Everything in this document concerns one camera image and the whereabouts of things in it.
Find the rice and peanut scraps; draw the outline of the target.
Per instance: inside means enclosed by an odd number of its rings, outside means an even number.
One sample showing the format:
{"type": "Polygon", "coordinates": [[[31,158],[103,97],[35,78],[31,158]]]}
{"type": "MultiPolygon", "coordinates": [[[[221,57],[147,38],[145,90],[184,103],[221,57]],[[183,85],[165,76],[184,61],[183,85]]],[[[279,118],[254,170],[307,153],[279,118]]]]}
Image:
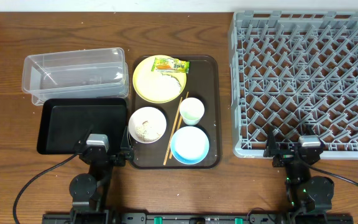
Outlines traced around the rice and peanut scraps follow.
{"type": "Polygon", "coordinates": [[[142,124],[136,126],[135,133],[143,142],[156,141],[162,135],[158,127],[150,121],[144,121],[142,124]]]}

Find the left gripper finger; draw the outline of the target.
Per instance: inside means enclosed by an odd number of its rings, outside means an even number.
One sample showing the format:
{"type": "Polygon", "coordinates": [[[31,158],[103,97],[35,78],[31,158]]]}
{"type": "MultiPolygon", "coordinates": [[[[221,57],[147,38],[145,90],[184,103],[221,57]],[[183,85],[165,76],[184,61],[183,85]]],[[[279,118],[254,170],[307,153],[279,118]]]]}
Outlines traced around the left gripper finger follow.
{"type": "Polygon", "coordinates": [[[85,133],[80,137],[80,139],[73,146],[74,153],[82,153],[87,146],[87,139],[89,138],[91,132],[93,130],[93,125],[91,125],[85,133]]]}
{"type": "Polygon", "coordinates": [[[124,154],[132,153],[131,135],[128,130],[128,126],[124,129],[124,134],[121,141],[121,152],[124,154]]]}

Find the white tissue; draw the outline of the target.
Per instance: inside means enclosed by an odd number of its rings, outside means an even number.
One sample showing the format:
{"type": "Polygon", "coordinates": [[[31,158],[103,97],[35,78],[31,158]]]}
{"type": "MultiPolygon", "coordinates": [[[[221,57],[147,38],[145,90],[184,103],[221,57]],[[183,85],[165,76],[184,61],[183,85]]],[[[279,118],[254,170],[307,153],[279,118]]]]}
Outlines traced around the white tissue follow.
{"type": "Polygon", "coordinates": [[[137,80],[137,87],[140,93],[151,101],[167,101],[181,91],[181,85],[176,78],[162,73],[142,75],[137,80]]]}

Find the white bowl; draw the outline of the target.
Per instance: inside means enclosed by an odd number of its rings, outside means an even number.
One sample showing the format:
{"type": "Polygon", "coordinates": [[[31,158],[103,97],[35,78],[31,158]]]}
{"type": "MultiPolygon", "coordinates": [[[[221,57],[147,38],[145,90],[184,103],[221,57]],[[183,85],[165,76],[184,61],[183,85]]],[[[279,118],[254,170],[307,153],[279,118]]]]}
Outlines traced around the white bowl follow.
{"type": "Polygon", "coordinates": [[[167,128],[167,120],[166,120],[164,114],[157,108],[143,107],[143,108],[136,110],[131,115],[131,117],[129,119],[128,129],[129,129],[131,136],[137,142],[146,143],[146,144],[153,143],[155,141],[153,141],[153,142],[141,141],[135,133],[135,127],[142,124],[144,121],[153,122],[158,127],[158,129],[162,133],[162,135],[156,140],[156,141],[158,141],[163,136],[163,134],[165,133],[165,130],[167,128]]]}

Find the blue bowl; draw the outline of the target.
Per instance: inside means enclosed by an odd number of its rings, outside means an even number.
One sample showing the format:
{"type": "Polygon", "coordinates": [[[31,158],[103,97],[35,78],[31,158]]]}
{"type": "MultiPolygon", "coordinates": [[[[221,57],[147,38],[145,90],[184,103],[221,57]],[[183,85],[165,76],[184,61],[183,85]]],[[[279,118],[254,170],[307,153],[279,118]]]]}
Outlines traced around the blue bowl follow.
{"type": "Polygon", "coordinates": [[[170,149],[178,162],[194,165],[206,158],[209,152],[209,139],[200,128],[185,126],[173,135],[170,149]]]}

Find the green snack wrapper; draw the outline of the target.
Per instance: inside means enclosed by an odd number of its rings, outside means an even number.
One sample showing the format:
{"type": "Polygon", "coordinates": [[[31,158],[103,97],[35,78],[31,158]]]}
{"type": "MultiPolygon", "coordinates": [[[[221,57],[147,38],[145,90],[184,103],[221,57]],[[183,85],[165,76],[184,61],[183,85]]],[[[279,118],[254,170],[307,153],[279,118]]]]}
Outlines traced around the green snack wrapper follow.
{"type": "Polygon", "coordinates": [[[190,63],[188,61],[183,61],[172,57],[156,57],[151,71],[165,73],[188,73],[189,68],[190,63]]]}

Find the white paper cup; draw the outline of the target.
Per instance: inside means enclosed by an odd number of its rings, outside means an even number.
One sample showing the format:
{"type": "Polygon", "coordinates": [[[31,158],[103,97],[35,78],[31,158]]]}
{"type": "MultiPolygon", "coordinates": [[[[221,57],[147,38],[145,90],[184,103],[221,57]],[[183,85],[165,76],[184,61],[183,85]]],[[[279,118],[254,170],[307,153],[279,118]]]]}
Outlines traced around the white paper cup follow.
{"type": "Polygon", "coordinates": [[[204,104],[197,98],[183,100],[179,109],[182,120],[189,126],[198,124],[205,112],[204,104]]]}

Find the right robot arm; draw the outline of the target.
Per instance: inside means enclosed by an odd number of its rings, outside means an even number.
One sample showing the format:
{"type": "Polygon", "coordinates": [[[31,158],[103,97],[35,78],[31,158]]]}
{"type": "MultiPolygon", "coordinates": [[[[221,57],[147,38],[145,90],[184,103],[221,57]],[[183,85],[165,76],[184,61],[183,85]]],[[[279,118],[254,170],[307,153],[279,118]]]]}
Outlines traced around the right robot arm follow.
{"type": "Polygon", "coordinates": [[[326,212],[332,209],[334,182],[329,177],[312,176],[310,169],[320,160],[324,143],[309,129],[291,149],[281,149],[273,129],[268,129],[264,157],[272,158],[273,167],[283,167],[288,201],[293,211],[282,223],[327,223],[326,212]]]}

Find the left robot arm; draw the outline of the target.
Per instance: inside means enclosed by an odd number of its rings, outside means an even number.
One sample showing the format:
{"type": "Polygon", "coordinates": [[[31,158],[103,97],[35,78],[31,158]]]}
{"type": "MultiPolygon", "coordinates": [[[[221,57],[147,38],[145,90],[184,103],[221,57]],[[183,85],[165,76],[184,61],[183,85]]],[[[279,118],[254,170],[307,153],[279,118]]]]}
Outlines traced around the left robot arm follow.
{"type": "Polygon", "coordinates": [[[89,171],[79,174],[70,182],[69,191],[73,199],[69,224],[119,223],[115,209],[106,206],[106,199],[114,167],[123,167],[134,158],[128,127],[117,152],[109,152],[108,137],[93,134],[89,128],[73,147],[79,158],[89,165],[89,171]]]}

